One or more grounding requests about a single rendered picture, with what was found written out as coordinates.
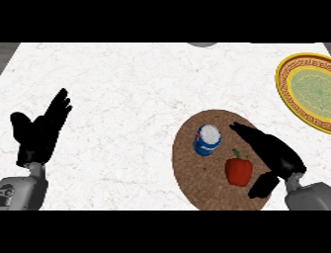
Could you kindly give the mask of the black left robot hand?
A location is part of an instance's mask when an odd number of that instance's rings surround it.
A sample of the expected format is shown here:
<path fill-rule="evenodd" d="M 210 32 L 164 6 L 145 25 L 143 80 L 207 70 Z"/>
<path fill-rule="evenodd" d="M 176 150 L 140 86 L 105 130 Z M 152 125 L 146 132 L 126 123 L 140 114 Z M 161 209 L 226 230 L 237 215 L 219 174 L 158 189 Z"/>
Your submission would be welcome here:
<path fill-rule="evenodd" d="M 31 121 L 25 114 L 10 115 L 13 137 L 19 143 L 16 165 L 25 167 L 30 163 L 46 164 L 55 152 L 58 134 L 71 111 L 67 90 L 59 89 L 46 112 Z"/>

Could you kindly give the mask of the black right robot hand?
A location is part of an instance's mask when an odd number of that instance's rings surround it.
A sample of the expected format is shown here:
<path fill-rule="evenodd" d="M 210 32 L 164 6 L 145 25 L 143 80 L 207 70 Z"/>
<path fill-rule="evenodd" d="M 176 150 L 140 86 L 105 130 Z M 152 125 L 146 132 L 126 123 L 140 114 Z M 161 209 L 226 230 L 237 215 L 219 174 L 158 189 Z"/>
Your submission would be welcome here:
<path fill-rule="evenodd" d="M 238 123 L 232 123 L 229 128 L 250 144 L 257 156 L 271 169 L 257 178 L 248 192 L 251 199 L 263 199 L 272 193 L 278 179 L 287 180 L 293 173 L 303 174 L 306 167 L 294 150 L 274 135 Z"/>

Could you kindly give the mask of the red bell pepper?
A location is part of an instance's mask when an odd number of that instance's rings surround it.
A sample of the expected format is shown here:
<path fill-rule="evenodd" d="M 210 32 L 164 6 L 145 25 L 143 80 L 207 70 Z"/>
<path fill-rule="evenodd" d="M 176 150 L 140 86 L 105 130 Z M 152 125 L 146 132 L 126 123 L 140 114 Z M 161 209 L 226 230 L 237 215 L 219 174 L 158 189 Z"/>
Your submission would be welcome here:
<path fill-rule="evenodd" d="M 235 157 L 225 162 L 225 174 L 231 185 L 245 187 L 253 175 L 253 163 L 241 158 L 241 153 L 232 149 Z"/>

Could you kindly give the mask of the round brown cork placemat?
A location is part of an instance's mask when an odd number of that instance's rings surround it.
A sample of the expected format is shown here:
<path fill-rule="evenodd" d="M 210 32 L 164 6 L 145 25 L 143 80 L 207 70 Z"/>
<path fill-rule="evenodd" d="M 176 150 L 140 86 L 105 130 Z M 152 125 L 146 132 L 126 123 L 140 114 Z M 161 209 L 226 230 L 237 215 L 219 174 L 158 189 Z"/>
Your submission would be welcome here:
<path fill-rule="evenodd" d="M 251 187 L 269 168 L 250 144 L 231 130 L 232 123 L 254 127 L 238 114 L 225 110 L 207 110 L 185 121 L 174 136 L 173 175 L 183 195 L 203 211 L 259 211 L 269 200 L 248 197 Z M 200 156 L 194 151 L 194 138 L 203 125 L 214 125 L 222 134 L 222 144 L 208 156 Z M 226 160 L 235 157 L 232 149 L 253 163 L 253 175 L 245 187 L 231 185 L 225 174 Z"/>

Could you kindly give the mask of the yellow patterned plate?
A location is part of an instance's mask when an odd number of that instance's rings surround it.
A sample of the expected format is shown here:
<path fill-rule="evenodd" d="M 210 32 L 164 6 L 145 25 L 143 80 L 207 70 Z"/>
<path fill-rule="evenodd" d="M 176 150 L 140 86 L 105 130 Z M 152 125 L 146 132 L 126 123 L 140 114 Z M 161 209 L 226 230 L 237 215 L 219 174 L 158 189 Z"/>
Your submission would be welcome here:
<path fill-rule="evenodd" d="M 277 91 L 303 122 L 331 134 L 331 57 L 290 55 L 277 67 Z"/>

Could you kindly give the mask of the blue and white can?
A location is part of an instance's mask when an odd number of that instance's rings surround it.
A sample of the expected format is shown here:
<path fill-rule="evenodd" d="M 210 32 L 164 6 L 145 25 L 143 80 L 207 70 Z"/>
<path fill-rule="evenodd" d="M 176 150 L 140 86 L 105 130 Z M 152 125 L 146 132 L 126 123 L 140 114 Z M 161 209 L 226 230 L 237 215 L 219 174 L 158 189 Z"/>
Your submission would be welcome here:
<path fill-rule="evenodd" d="M 200 156 L 208 156 L 217 149 L 222 141 L 222 134 L 214 125 L 203 125 L 194 138 L 194 151 Z"/>

